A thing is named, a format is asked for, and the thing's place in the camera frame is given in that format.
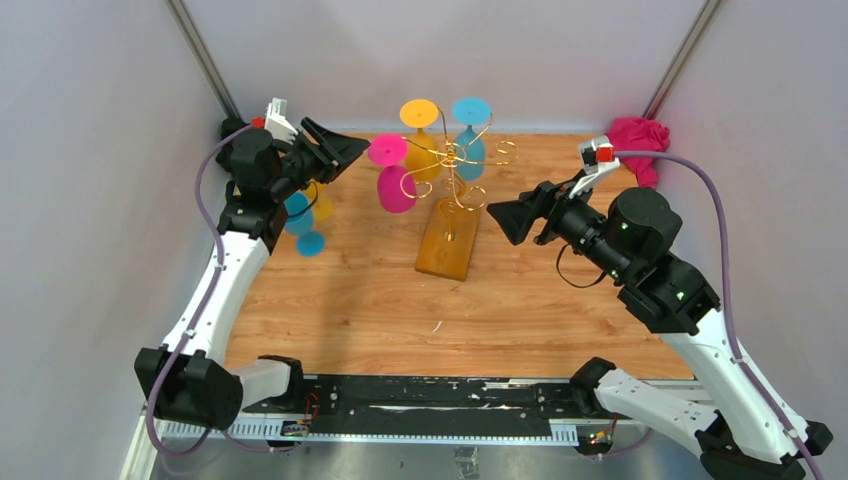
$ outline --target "metal frame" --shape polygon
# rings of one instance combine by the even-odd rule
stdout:
[[[305,379],[316,379],[317,375],[314,374],[306,374],[304,375]],[[569,379],[567,378],[511,378],[508,382],[496,382],[496,381],[486,381],[486,387],[489,389],[510,389],[510,388],[518,388],[518,387],[527,387],[530,385],[539,385],[544,383],[566,383]],[[673,398],[682,400],[684,402],[696,402],[700,405],[704,406],[712,406],[714,405],[712,398],[707,394],[704,390],[701,382],[698,380],[646,380],[646,384],[657,388],[663,393],[671,395]],[[380,407],[380,404],[371,405],[372,407]],[[380,408],[391,409],[390,406],[383,406]],[[397,411],[403,410],[405,407],[394,407]],[[261,408],[257,408],[254,406],[252,409],[252,413],[241,412],[239,413],[238,419],[236,420],[236,427],[233,427],[230,431],[230,434],[233,438],[241,439],[241,440],[250,440],[256,438],[265,438],[265,437],[274,437],[273,439],[278,439],[276,437],[284,437],[289,438],[287,436],[281,435],[281,430],[274,430],[273,427],[281,426],[283,421],[296,421],[304,418],[303,414],[297,413],[279,413],[276,407],[266,405],[263,403]],[[348,413],[340,412],[335,415],[348,415]],[[597,419],[597,418],[552,418],[549,419],[548,422],[551,424],[552,429],[556,431],[560,431],[564,428],[564,426],[573,426],[575,428],[583,428],[583,427],[593,427],[597,425],[607,425],[609,424],[608,419]],[[634,425],[643,427],[644,425],[637,421],[631,419],[622,419],[619,421],[621,425]],[[261,426],[261,428],[250,428],[253,426]],[[162,427],[159,430],[161,432],[162,438],[167,439],[178,439],[178,438],[198,438],[201,433],[203,433],[203,428],[196,427],[193,425],[187,425],[182,423],[174,423],[174,422],[162,422]],[[219,433],[210,434],[211,438],[221,437]],[[315,441],[336,441],[336,442],[380,442],[380,443],[441,443],[441,444],[453,444],[456,442],[462,444],[479,444],[479,445],[503,445],[503,444],[512,444],[512,445],[558,445],[560,443],[566,444],[569,443],[567,439],[556,439],[556,438],[541,438],[541,437],[474,437],[474,436],[465,436],[465,437],[451,437],[451,436],[406,436],[406,435],[374,435],[374,434],[330,434],[330,433],[313,433],[310,438]]]
[[[303,415],[287,414],[250,414],[242,413],[228,430],[236,440],[272,440],[297,442],[304,440],[297,434],[287,435],[283,431],[285,422],[303,419]],[[502,445],[502,446],[539,446],[539,447],[576,447],[580,444],[577,423],[550,422],[551,434],[544,437],[481,437],[460,435],[392,435],[392,434],[351,434],[351,433],[311,433],[309,442],[354,442],[354,443],[412,443],[417,445]],[[164,439],[197,439],[204,432],[203,427],[175,422],[165,422],[162,429]],[[212,432],[208,438],[224,438],[221,432]]]
[[[314,374],[304,375],[304,378],[317,378]],[[568,379],[565,378],[511,378],[504,385],[496,382],[492,386],[508,387],[519,386],[526,384],[539,383],[563,383]],[[701,405],[712,405],[712,399],[706,391],[704,391],[701,383],[697,380],[647,380],[646,383],[660,389],[661,391],[674,395],[677,398],[690,402],[697,402]],[[264,413],[246,413],[239,414],[240,423],[244,424],[238,432],[233,432],[233,437],[237,440],[251,440],[258,436],[264,436],[268,428],[278,425],[283,420],[302,419],[303,415],[287,414],[287,413],[271,413],[273,410],[269,408]],[[552,431],[562,432],[565,438],[526,438],[521,442],[515,442],[514,445],[535,444],[535,445],[557,445],[568,443],[568,435],[572,431],[572,427],[578,429],[595,428],[597,425],[606,425],[609,420],[606,419],[588,419],[588,418],[561,418],[549,420]],[[170,422],[156,420],[156,430],[160,432],[165,439],[193,439],[198,436],[199,430],[191,425],[170,424]],[[643,425],[635,420],[625,419],[619,422],[621,425],[643,429]],[[251,424],[262,426],[261,429],[251,430]],[[376,442],[376,443],[420,443],[420,444],[449,444],[449,445],[499,445],[498,439],[489,439],[484,437],[465,437],[465,438],[406,438],[397,436],[397,438],[389,438],[382,435],[333,435],[333,434],[313,434],[310,440],[324,442]],[[121,473],[121,480],[147,480],[153,470],[157,457],[156,449],[147,438],[147,430],[144,425],[144,411],[141,412],[135,435],[133,436],[132,446],[127,452],[127,457],[124,459],[124,466]]]
[[[680,48],[677,49],[677,53],[674,54],[674,58],[671,60],[668,70],[666,70],[662,80],[660,80],[657,90],[654,92],[650,103],[648,103],[648,107],[645,109],[645,113],[642,114],[643,117],[649,120],[653,120],[657,117],[657,114],[660,109],[662,109],[662,106],[671,93],[671,90],[677,83],[677,79],[680,77],[683,67],[685,67],[689,62],[689,59],[692,58],[692,52],[694,52],[695,47],[698,46],[698,43],[704,36],[704,32],[706,32],[707,27],[709,27],[715,19],[716,13],[718,13],[719,8],[723,4],[724,0],[706,0],[704,2],[704,5],[701,7],[701,11],[698,12],[698,15],[695,17],[695,21],[692,22],[692,26],[689,28],[689,32],[683,39],[683,43],[680,45]]]
[[[194,54],[194,58],[200,65],[200,69],[203,70],[203,74],[206,75],[206,80],[209,82],[209,86],[212,87],[212,91],[215,93],[215,96],[218,97],[218,102],[221,104],[221,108],[224,109],[228,117],[241,118],[238,107],[236,107],[236,103],[230,95],[230,91],[227,89],[227,85],[224,83],[221,73],[218,71],[218,67],[216,67],[215,62],[212,61],[209,49],[207,49],[206,44],[203,43],[203,38],[200,36],[200,32],[194,25],[194,21],[188,13],[188,8],[186,8],[185,2],[183,0],[165,0],[165,4],[168,5],[168,9],[170,9],[171,14],[174,15],[174,21],[177,22],[177,26],[180,27],[180,31],[183,32],[183,37],[185,38],[189,48],[191,48],[191,52]]]

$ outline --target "wooden base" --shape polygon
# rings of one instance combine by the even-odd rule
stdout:
[[[500,160],[501,140],[521,147],[521,160],[486,167],[479,180],[486,201],[515,200],[543,180],[571,178],[582,167],[577,145],[593,136],[483,135],[492,161]],[[562,243],[531,240],[542,220],[514,247],[481,212],[465,282],[416,272],[415,247],[439,199],[430,195],[401,215],[386,212],[375,187],[381,169],[361,158],[321,192],[334,212],[315,222],[327,239],[320,255],[301,257],[297,238],[280,235],[244,299],[226,367],[275,354],[297,358],[309,373],[561,378],[598,356],[637,378],[692,378],[680,356],[625,310],[609,279],[586,290],[560,280],[554,260]],[[619,168],[589,204],[606,212],[634,185],[633,174]],[[586,257],[571,254],[561,269],[574,282],[598,276]]]
[[[469,212],[457,209],[450,213],[453,239],[448,239],[448,220],[439,209],[441,201],[433,205],[430,222],[424,232],[415,270],[428,275],[464,282],[471,263],[471,250],[482,208]]]

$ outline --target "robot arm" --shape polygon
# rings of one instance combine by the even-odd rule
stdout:
[[[581,144],[579,151],[584,168],[570,181],[543,182],[519,200],[487,210],[514,245],[524,241],[536,219],[545,218],[534,242],[562,238],[609,275],[621,287],[618,299],[626,309],[683,358],[716,408],[675,399],[597,358],[572,383],[605,410],[639,420],[685,446],[715,478],[803,478],[791,436],[818,455],[832,439],[827,427],[804,420],[777,396],[744,349],[742,359],[734,358],[718,295],[700,271],[669,252],[682,220],[665,198],[651,189],[627,189],[604,216],[587,202],[594,185],[619,166],[618,159],[606,137]],[[740,361],[780,405],[792,431],[784,430]]]
[[[248,288],[289,218],[286,198],[310,181],[335,180],[369,142],[331,132],[309,118],[301,122],[304,132],[295,132],[283,117],[284,108],[275,99],[265,122],[259,122],[264,125],[254,128],[245,129],[246,124],[236,119],[222,123],[222,138],[245,129],[216,159],[233,175],[217,225],[225,258],[219,262],[218,251],[213,250],[185,313],[158,349],[141,349],[135,361],[136,376],[148,398],[157,378],[164,376],[155,402],[148,406],[156,418],[225,431],[246,406],[269,398],[286,405],[301,398],[300,362],[264,356],[228,371],[222,366],[227,340]],[[210,295],[207,287],[216,274]],[[199,321],[189,329],[189,319],[204,301]],[[187,343],[172,367],[166,368],[184,336]]]

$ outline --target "metal pole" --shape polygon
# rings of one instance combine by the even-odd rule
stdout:
[[[701,11],[698,12],[698,16],[695,17],[692,27],[686,34],[686,38],[683,39],[683,43],[674,55],[671,65],[668,66],[668,70],[663,75],[656,92],[654,92],[654,96],[651,98],[651,103],[648,104],[648,108],[645,109],[645,113],[642,115],[643,117],[650,120],[657,117],[657,113],[659,113],[666,98],[668,98],[672,88],[674,88],[680,72],[683,71],[683,67],[686,66],[686,63],[692,56],[692,52],[704,36],[704,32],[710,23],[712,23],[722,4],[724,4],[724,0],[706,0],[704,2]]]
[[[221,78],[221,73],[218,72],[215,62],[212,61],[212,57],[209,55],[209,50],[207,50],[206,45],[203,43],[203,39],[200,37],[200,32],[197,31],[197,27],[194,25],[194,21],[192,21],[191,15],[188,13],[185,2],[183,0],[165,0],[165,4],[168,5],[168,8],[174,15],[174,20],[177,22],[177,26],[179,26],[180,30],[183,32],[186,43],[188,43],[192,53],[194,53],[194,58],[197,59],[197,63],[200,64],[200,69],[203,70],[203,73],[206,75],[206,80],[209,81],[212,91],[214,91],[215,96],[218,97],[218,102],[221,104],[221,107],[225,112],[227,112],[227,116],[231,118],[241,118],[238,108],[233,101],[233,97],[230,96],[230,91],[227,90],[227,85],[224,83],[224,79]]]

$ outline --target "pink cloth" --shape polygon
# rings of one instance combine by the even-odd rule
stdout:
[[[668,133],[668,128],[654,120],[626,117],[613,120],[607,137],[616,150],[664,152],[668,148]],[[660,177],[654,170],[653,159],[633,157],[621,161],[636,175],[640,187],[657,188]]]

